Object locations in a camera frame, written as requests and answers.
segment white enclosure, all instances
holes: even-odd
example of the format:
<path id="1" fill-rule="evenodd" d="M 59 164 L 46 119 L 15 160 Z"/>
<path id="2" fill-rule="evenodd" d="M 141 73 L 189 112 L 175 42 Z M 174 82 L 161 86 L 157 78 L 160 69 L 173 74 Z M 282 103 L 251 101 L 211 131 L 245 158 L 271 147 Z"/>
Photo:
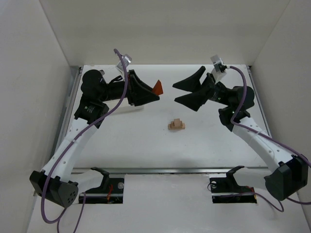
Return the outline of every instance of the white enclosure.
<path id="1" fill-rule="evenodd" d="M 41 0 L 70 65 L 201 64 L 219 54 L 251 65 L 289 0 Z"/>

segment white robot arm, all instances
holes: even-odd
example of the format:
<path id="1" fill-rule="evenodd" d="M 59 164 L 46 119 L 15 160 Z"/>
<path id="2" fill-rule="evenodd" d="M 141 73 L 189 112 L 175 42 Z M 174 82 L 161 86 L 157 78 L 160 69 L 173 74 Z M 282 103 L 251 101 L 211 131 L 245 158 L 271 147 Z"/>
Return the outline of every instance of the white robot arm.
<path id="1" fill-rule="evenodd" d="M 219 80 L 226 74 L 227 66 L 218 56 L 212 57 L 212 62 L 215 68 L 212 73 L 207 73 L 202 84 L 200 78 L 205 67 L 201 67 L 192 76 L 173 85 L 177 89 L 191 92 L 177 97 L 175 101 L 194 111 L 198 111 L 207 100 L 226 105 L 225 108 L 219 109 L 221 123 L 244 140 L 269 168 L 269 171 L 263 171 L 237 166 L 228 171 L 225 177 L 210 176 L 210 182 L 213 184 L 211 185 L 212 193 L 252 192 L 251 186 L 255 186 L 267 189 L 277 200 L 284 200 L 307 184 L 308 164 L 301 157 L 293 155 L 289 150 L 262 136 L 267 134 L 247 112 L 247 109 L 255 104 L 254 90 L 245 86 L 246 96 L 241 101 L 244 87 L 226 88 Z M 234 118 L 235 124 L 233 124 L 231 120 L 236 110 L 238 112 Z"/>
<path id="2" fill-rule="evenodd" d="M 125 55 L 123 56 L 124 59 L 126 66 L 129 65 L 130 57 Z M 128 77 L 125 78 L 128 79 L 126 97 L 130 105 L 140 106 L 160 99 L 161 82 L 157 82 L 156 87 L 151 88 L 138 78 L 134 70 L 129 70 Z M 121 76 L 114 78 L 110 83 L 106 83 L 98 70 L 89 70 L 84 74 L 81 85 L 83 94 L 68 134 L 42 170 L 40 172 L 33 171 L 30 176 L 30 181 L 39 196 L 43 193 L 44 185 L 51 171 L 53 172 L 48 181 L 45 198 L 64 208 L 72 205 L 80 193 L 96 187 L 105 189 L 109 182 L 108 172 L 96 167 L 75 176 L 71 176 L 71 172 L 83 148 L 100 128 L 102 123 L 100 118 L 109 110 L 103 101 L 120 99 L 124 85 L 125 82 L 122 81 Z M 94 124 L 95 121 L 97 123 L 84 132 L 84 129 L 90 124 Z M 72 146 L 64 154 L 69 144 L 72 144 Z"/>

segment purple cable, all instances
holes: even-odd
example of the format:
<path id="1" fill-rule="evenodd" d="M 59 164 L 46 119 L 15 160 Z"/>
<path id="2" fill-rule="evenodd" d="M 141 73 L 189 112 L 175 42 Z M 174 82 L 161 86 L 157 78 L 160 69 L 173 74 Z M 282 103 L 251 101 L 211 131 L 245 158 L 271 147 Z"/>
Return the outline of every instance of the purple cable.
<path id="1" fill-rule="evenodd" d="M 283 204 L 279 201 L 278 203 L 280 204 L 281 206 L 281 209 L 277 208 L 274 204 L 272 204 L 272 202 L 270 202 L 267 198 L 265 198 L 263 195 L 259 194 L 259 193 L 256 193 L 256 192 L 246 192 L 246 193 L 238 193 L 238 194 L 231 194 L 231 195 L 223 195 L 221 197 L 224 197 L 224 198 L 230 198 L 230 197 L 238 197 L 238 196 L 243 196 L 243 195 L 247 195 L 247 194 L 252 194 L 252 195 L 257 195 L 259 197 L 261 197 L 262 199 L 264 199 L 266 202 L 269 203 L 269 205 L 271 205 L 272 207 L 274 207 L 276 210 L 280 211 L 280 212 L 284 212 L 284 206 Z"/>
<path id="2" fill-rule="evenodd" d="M 126 95 L 126 91 L 127 91 L 127 85 L 128 85 L 128 77 L 127 77 L 127 71 L 126 71 L 126 65 L 124 63 L 124 60 L 122 59 L 122 55 L 119 53 L 119 51 L 117 49 L 114 49 L 113 50 L 117 56 L 119 57 L 120 61 L 121 61 L 121 64 L 122 64 L 122 67 L 123 67 L 123 71 L 124 71 L 124 89 L 123 89 L 123 93 L 121 95 L 121 98 L 119 100 L 119 102 L 117 103 L 117 105 L 111 109 L 108 113 L 106 113 L 105 115 L 103 115 L 102 117 L 98 118 L 96 121 L 94 121 L 93 123 L 89 124 L 88 126 L 86 126 L 83 130 L 81 130 L 76 136 L 75 138 L 73 139 L 73 141 L 76 141 L 86 130 L 88 130 L 89 128 L 91 128 L 93 125 L 97 124 L 98 122 L 100 122 L 101 120 L 104 120 L 107 116 L 109 116 L 110 114 L 112 114 L 119 106 L 120 104 L 122 103 L 123 99 L 125 98 L 125 95 Z M 52 224 L 52 223 L 56 223 L 58 222 L 61 217 L 64 215 L 65 211 L 66 211 L 66 208 L 63 210 L 63 212 L 60 214 L 60 216 L 55 219 L 55 220 L 48 220 L 46 215 L 45 215 L 45 210 L 44 210 L 44 203 L 45 203 L 45 195 L 46 195 L 46 192 L 47 192 L 47 189 L 48 189 L 48 184 L 49 184 L 49 181 L 50 181 L 50 178 L 51 178 L 51 175 L 53 174 L 55 168 L 57 167 L 58 163 L 62 160 L 62 158 L 64 157 L 64 155 L 67 153 L 67 151 L 70 149 L 70 147 L 74 144 L 74 142 L 71 141 L 69 143 L 69 145 L 66 147 L 66 149 L 63 151 L 63 153 L 59 156 L 59 158 L 56 160 L 56 162 L 54 163 L 54 165 L 52 166 L 48 176 L 47 176 L 47 179 L 44 183 L 44 186 L 43 186 L 43 190 L 42 190 L 42 197 L 41 197 L 41 216 L 43 218 L 43 220 L 46 222 L 46 223 L 49 223 L 49 224 Z M 77 225 L 76 225 L 76 228 L 78 227 L 78 224 L 79 224 L 79 221 L 80 221 L 80 217 L 81 217 L 81 214 L 82 214 L 82 211 L 83 211 L 83 208 L 84 208 L 84 203 L 82 205 L 82 208 L 81 208 L 81 213 L 80 213 L 80 216 L 79 216 L 79 219 L 77 221 Z"/>
<path id="3" fill-rule="evenodd" d="M 82 216 L 82 212 L 83 212 L 83 209 L 84 209 L 84 205 L 86 203 L 86 193 L 84 192 L 83 194 L 84 194 L 84 196 L 83 196 L 83 203 L 82 203 L 80 215 L 78 217 L 78 221 L 77 221 L 77 224 L 76 224 L 76 226 L 75 226 L 75 228 L 73 230 L 73 233 L 75 233 L 77 228 L 78 228 L 78 225 L 79 225 L 79 222 L 80 222 L 80 219 L 81 219 L 81 216 Z M 59 224 L 60 224 L 60 219 L 57 221 L 57 227 L 56 227 L 57 233 L 60 233 L 60 231 L 59 231 Z"/>
<path id="4" fill-rule="evenodd" d="M 243 127 L 249 131 L 252 131 L 254 133 L 257 133 L 259 134 L 260 136 L 276 143 L 276 144 L 279 144 L 280 146 L 284 147 L 285 149 L 291 151 L 292 153 L 296 154 L 298 157 L 300 157 L 309 167 L 311 167 L 311 163 L 308 161 L 308 159 L 300 154 L 299 152 L 295 151 L 293 148 L 289 147 L 289 146 L 286 146 L 285 144 L 281 143 L 281 142 L 278 142 L 276 141 L 275 139 L 263 134 L 263 133 L 259 133 L 257 130 L 254 130 L 246 125 L 242 125 L 242 124 L 239 124 L 237 122 L 234 122 L 234 119 L 235 117 L 237 116 L 238 112 L 240 111 L 240 109 L 242 108 L 243 104 L 244 104 L 244 101 L 245 101 L 245 98 L 246 98 L 246 92 L 247 92 L 247 85 L 246 85 L 246 78 L 243 74 L 243 72 L 239 69 L 239 68 L 236 68 L 236 67 L 233 67 L 233 66 L 230 66 L 231 69 L 234 69 L 235 71 L 239 72 L 239 74 L 242 76 L 242 79 L 243 79 L 243 95 L 242 95 L 242 99 L 241 99 L 241 102 L 239 104 L 239 106 L 237 107 L 237 109 L 235 110 L 232 118 L 231 118 L 231 123 L 234 124 L 234 125 L 237 125 L 237 126 L 240 126 L 240 127 Z M 311 205 L 311 202 L 300 202 L 300 201 L 297 201 L 297 200 L 293 200 L 291 198 L 287 198 L 288 200 L 290 201 L 293 201 L 295 203 L 298 203 L 298 204 L 302 204 L 302 205 Z"/>

